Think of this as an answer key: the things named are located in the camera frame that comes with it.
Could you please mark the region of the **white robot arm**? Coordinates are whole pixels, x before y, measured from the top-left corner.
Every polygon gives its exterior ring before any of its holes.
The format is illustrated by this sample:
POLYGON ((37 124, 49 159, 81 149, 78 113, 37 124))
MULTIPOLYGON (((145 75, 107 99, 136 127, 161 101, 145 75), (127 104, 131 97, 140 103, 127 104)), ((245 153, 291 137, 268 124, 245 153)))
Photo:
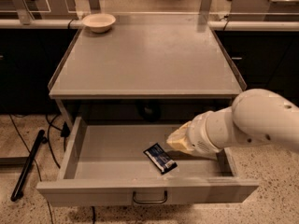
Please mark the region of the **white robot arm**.
POLYGON ((268 144, 298 152, 299 108, 272 91, 247 90, 231 106, 188 121, 171 133, 166 143, 200 157, 210 157, 227 147, 268 144))

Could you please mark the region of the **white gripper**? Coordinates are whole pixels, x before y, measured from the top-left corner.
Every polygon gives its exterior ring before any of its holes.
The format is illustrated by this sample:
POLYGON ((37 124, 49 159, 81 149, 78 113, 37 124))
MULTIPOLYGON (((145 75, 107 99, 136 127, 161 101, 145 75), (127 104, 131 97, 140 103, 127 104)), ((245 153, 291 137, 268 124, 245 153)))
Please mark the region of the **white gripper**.
POLYGON ((193 156, 213 156, 221 152, 207 134, 207 119, 211 114, 212 111, 207 111, 186 122, 167 137, 166 143, 176 151, 193 156))

